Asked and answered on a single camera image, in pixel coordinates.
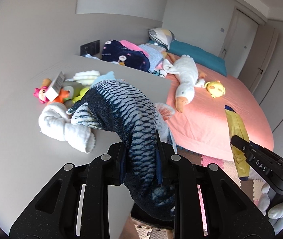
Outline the yellow snack wrapper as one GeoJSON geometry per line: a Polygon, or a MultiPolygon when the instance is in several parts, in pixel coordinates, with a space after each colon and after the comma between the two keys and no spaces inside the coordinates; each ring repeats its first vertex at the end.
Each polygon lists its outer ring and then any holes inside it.
{"type": "Polygon", "coordinates": [[[246,143],[249,142],[248,133],[241,116],[233,108],[225,105],[225,114],[229,128],[230,146],[238,178],[241,181],[247,181],[250,166],[246,162],[244,150],[246,143]]]}

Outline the blue fish plush toy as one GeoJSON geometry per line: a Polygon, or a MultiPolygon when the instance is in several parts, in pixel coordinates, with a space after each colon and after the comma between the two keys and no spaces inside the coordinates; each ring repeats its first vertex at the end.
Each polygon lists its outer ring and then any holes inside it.
{"type": "Polygon", "coordinates": [[[115,132],[128,149],[124,185],[133,201],[153,218],[172,221],[175,192],[161,182],[157,138],[176,149],[167,124],[175,110],[152,101],[122,79],[94,83],[67,112],[73,125],[115,132]]]}

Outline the orange plastic toy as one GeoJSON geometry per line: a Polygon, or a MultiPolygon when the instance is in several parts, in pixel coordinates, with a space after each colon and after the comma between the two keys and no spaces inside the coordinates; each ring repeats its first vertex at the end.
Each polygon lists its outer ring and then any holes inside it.
{"type": "Polygon", "coordinates": [[[63,88],[60,90],[59,95],[52,101],[53,103],[64,103],[69,99],[69,91],[64,90],[63,88]]]}

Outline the yellow green plastic toy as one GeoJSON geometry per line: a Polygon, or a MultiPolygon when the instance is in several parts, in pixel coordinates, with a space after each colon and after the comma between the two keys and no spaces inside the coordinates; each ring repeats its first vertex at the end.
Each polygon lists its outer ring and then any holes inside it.
{"type": "Polygon", "coordinates": [[[79,92],[79,95],[72,99],[73,103],[80,101],[89,89],[90,89],[89,87],[85,87],[85,88],[81,89],[80,92],[79,92]]]}

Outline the grey foam piece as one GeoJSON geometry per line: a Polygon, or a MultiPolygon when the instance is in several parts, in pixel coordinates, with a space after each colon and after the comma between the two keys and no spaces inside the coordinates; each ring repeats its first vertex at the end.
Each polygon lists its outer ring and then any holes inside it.
{"type": "Polygon", "coordinates": [[[69,99],[73,99],[80,94],[80,91],[84,88],[81,83],[75,81],[64,81],[62,84],[64,91],[69,92],[69,99]]]}

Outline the pastel foam floor mat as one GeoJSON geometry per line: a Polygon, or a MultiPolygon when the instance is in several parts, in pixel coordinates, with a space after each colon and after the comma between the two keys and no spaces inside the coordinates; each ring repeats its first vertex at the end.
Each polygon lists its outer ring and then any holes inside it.
{"type": "Polygon", "coordinates": [[[258,204],[261,197],[261,188],[264,185],[264,180],[251,168],[247,181],[241,181],[238,178],[237,170],[234,162],[221,160],[206,155],[201,155],[177,146],[177,151],[183,157],[196,165],[207,167],[208,164],[217,164],[221,169],[241,188],[241,190],[255,203],[258,204]]]}

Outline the white glove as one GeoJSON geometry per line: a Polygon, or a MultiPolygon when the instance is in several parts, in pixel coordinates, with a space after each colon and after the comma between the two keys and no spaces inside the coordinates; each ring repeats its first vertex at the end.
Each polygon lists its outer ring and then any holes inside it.
{"type": "Polygon", "coordinates": [[[269,222],[272,224],[275,235],[279,234],[283,230],[283,202],[270,208],[271,200],[268,196],[270,186],[265,183],[261,188],[261,197],[258,202],[258,209],[264,216],[269,218],[269,222]]]}

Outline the yellow chick plush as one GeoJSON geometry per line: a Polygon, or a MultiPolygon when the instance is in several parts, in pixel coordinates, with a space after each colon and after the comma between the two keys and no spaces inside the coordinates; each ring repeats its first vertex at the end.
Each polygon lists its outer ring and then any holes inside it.
{"type": "Polygon", "coordinates": [[[212,98],[219,98],[225,95],[226,89],[220,81],[209,81],[204,86],[212,98]]]}

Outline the teal pillow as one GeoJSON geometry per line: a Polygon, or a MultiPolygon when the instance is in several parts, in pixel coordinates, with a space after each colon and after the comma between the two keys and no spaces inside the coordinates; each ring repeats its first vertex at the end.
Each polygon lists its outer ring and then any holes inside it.
{"type": "Polygon", "coordinates": [[[214,70],[225,77],[227,76],[225,61],[197,46],[174,40],[167,51],[177,56],[189,55],[194,59],[195,63],[214,70]]]}

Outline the white goose plush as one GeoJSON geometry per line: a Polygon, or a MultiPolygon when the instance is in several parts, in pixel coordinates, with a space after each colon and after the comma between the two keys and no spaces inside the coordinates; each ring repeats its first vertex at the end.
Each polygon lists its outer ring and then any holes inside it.
{"type": "Polygon", "coordinates": [[[164,59],[163,70],[175,75],[179,82],[175,93],[175,107],[178,112],[183,113],[185,106],[195,96],[194,88],[204,88],[206,82],[203,77],[200,77],[197,65],[189,55],[182,55],[173,64],[168,59],[164,59]]]}

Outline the pink doll toy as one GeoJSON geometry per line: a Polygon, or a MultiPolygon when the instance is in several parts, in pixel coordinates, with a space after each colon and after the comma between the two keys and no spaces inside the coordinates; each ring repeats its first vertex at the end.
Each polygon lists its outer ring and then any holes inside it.
{"type": "Polygon", "coordinates": [[[49,102],[49,99],[46,97],[46,91],[48,90],[47,86],[43,86],[41,88],[35,88],[33,96],[38,98],[39,102],[45,104],[49,102]]]}

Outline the white door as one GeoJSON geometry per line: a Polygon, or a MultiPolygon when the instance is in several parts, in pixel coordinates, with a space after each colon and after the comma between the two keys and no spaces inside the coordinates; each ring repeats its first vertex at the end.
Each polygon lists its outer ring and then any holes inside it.
{"type": "Polygon", "coordinates": [[[259,23],[242,8],[235,6],[219,57],[226,65],[246,61],[259,23]]]}

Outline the white sponge foam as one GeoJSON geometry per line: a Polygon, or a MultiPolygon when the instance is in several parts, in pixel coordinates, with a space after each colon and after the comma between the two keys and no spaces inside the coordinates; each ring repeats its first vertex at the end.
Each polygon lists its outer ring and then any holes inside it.
{"type": "Polygon", "coordinates": [[[75,82],[83,86],[91,86],[93,82],[100,76],[100,72],[96,70],[78,72],[74,75],[75,82]]]}

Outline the light blue quilted cloth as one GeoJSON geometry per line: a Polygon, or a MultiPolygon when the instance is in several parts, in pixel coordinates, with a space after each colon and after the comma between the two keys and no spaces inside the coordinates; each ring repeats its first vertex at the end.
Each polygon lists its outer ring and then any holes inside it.
{"type": "Polygon", "coordinates": [[[150,62],[149,72],[152,73],[155,68],[164,60],[163,52],[166,50],[161,46],[153,44],[141,44],[138,46],[142,51],[147,53],[148,60],[150,62]]]}

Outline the patterned grey pillow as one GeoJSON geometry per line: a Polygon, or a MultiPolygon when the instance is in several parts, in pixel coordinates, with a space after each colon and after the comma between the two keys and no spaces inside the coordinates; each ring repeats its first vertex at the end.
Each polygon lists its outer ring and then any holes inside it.
{"type": "Polygon", "coordinates": [[[163,29],[161,27],[149,29],[148,35],[150,40],[156,44],[163,45],[166,49],[170,49],[170,44],[175,40],[173,32],[168,29],[163,29]]]}

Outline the white baby cloth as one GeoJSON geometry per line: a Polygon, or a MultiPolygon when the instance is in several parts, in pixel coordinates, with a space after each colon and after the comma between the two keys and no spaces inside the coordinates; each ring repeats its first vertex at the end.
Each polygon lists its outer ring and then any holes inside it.
{"type": "Polygon", "coordinates": [[[85,58],[91,58],[91,59],[96,59],[96,60],[101,60],[100,58],[98,58],[98,57],[96,57],[96,56],[92,56],[92,55],[90,55],[90,54],[86,54],[86,55],[84,55],[84,57],[85,58]]]}

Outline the pink folded cloth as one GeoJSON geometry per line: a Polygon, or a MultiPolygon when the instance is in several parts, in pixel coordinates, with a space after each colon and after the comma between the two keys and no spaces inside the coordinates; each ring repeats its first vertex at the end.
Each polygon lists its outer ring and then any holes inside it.
{"type": "Polygon", "coordinates": [[[142,48],[138,47],[137,45],[127,41],[127,40],[121,40],[120,41],[121,45],[123,45],[124,47],[133,50],[133,51],[140,51],[142,52],[146,57],[149,57],[149,54],[143,50],[142,48]]]}

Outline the navy rabbit blanket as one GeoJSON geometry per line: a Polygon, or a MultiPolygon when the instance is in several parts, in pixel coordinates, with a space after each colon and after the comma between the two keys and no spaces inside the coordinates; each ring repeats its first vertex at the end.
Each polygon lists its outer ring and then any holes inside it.
{"type": "Polygon", "coordinates": [[[105,42],[101,59],[144,72],[150,70],[150,61],[144,52],[129,49],[117,40],[105,42]]]}

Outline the black wall switch panel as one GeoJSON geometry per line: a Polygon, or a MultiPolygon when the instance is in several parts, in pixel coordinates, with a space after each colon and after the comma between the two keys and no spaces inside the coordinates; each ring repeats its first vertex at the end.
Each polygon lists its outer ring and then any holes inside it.
{"type": "Polygon", "coordinates": [[[90,43],[86,43],[80,46],[80,55],[85,57],[86,55],[97,55],[100,53],[100,41],[95,40],[90,43]]]}

